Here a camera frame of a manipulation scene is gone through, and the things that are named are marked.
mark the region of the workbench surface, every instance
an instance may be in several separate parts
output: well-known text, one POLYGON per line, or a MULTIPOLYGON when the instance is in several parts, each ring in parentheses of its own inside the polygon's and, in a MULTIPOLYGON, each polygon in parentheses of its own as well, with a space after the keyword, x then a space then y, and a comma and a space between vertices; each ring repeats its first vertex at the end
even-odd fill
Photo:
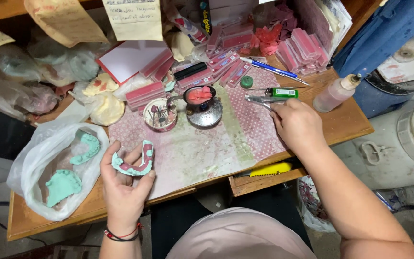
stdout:
MULTIPOLYGON (((275 58, 275 56, 268 57, 268 63, 275 67, 285 69, 283 65, 275 58)), ((281 76, 276 77, 281 86, 288 87, 301 85, 298 82, 283 78, 281 76)), ((334 69, 329 69, 321 74, 303 77, 303 80, 307 81, 311 87, 299 91, 299 99, 312 106, 312 100, 314 97, 337 78, 338 75, 334 69)), ((62 101, 60 106, 55 111, 49 113, 48 115, 43 115, 38 120, 38 122, 45 122, 56 118, 57 115, 60 114, 60 112, 64 110, 69 103, 71 103, 71 101, 71 97, 66 98, 62 101)), ((367 118, 362 113, 353 98, 349 98, 333 111, 320 115, 323 120, 325 139, 329 145, 360 137, 374 131, 373 127, 370 125, 367 118)), ((290 150, 277 153, 258 162, 254 168, 271 164, 273 162, 289 158, 293 155, 294 154, 290 150)), ((245 193, 266 188, 268 186, 293 180, 306 174, 304 169, 295 169, 274 176, 233 178, 232 175, 235 173, 237 172, 231 172, 229 175, 199 182, 163 197, 149 200, 147 201, 147 205, 193 193, 197 190, 197 188, 201 188, 220 181, 225 181, 227 177, 229 177, 233 195, 239 196, 245 193)), ((37 215, 34 211, 26 206, 26 203, 22 197, 15 194, 14 192, 11 192, 7 239, 9 241, 16 240, 59 227, 83 224, 106 217, 102 187, 103 182, 99 177, 94 188, 89 193, 85 201, 69 218, 60 222, 49 221, 42 216, 37 215)))

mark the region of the bracelet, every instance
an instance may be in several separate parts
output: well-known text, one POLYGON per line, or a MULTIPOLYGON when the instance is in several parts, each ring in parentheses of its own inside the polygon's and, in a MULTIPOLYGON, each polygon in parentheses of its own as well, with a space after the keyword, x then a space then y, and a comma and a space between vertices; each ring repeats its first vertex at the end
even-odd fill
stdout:
POLYGON ((135 239, 137 239, 137 237, 138 237, 138 231, 137 231, 137 229, 138 228, 142 228, 142 227, 143 226, 140 223, 138 223, 137 226, 135 227, 135 229, 132 231, 132 233, 130 233, 128 235, 123 235, 123 236, 116 236, 115 234, 113 234, 108 229, 108 226, 107 226, 106 229, 105 229, 105 235, 107 236, 107 238, 109 238, 111 240, 114 240, 114 241, 118 241, 118 242, 131 242, 131 241, 134 241, 135 239), (133 233, 135 233, 135 231, 137 231, 137 233, 135 234, 134 237, 132 237, 131 239, 123 239, 123 237, 132 235, 133 233))

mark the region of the person's left hand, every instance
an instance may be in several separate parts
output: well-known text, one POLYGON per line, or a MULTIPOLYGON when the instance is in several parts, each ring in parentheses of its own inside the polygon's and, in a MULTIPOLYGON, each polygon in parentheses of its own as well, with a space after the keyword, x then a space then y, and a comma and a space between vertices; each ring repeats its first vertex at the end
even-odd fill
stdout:
MULTIPOLYGON (((121 143, 115 141, 105 151, 100 162, 108 229, 116 236, 124 236, 135 230, 156 176, 156 172, 151 170, 141 178, 135 188, 132 187, 132 176, 122 174, 111 166, 111 158, 120 148, 121 143)), ((136 146, 123 160, 131 165, 140 165, 141 154, 142 144, 136 146)))

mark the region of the green bottle cap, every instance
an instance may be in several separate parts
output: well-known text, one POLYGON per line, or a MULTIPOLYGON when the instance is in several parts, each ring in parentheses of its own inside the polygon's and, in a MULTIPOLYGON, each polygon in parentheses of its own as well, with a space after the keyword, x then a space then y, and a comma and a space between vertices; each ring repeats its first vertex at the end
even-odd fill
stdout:
POLYGON ((242 88, 249 89, 250 87, 252 87, 252 85, 253 85, 253 78, 251 78, 249 76, 244 76, 241 79, 242 88))

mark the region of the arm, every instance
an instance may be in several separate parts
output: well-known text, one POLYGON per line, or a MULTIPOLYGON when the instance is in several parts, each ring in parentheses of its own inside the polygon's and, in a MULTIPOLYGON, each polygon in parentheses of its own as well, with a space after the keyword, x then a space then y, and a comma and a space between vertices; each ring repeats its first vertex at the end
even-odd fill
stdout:
MULTIPOLYGON (((103 179, 103 194, 108 213, 108 229, 116 236, 125 236, 132 233, 123 237, 123 239, 131 239, 138 235, 138 229, 135 230, 137 221, 143 211, 145 199, 153 187, 156 173, 151 170, 141 178, 135 188, 132 187, 132 177, 117 172, 111 166, 111 158, 120 147, 121 143, 115 141, 106 150, 100 162, 100 175, 103 179)), ((124 157, 124 161, 129 164, 140 165, 141 150, 142 145, 137 146, 124 157)), ((102 247, 100 248, 100 258, 141 259, 140 240, 137 238, 133 241, 119 242, 104 236, 102 247)))
POLYGON ((271 107, 279 136, 311 175, 343 238, 342 258, 414 258, 413 243, 402 226, 328 147, 319 115, 295 99, 271 107))

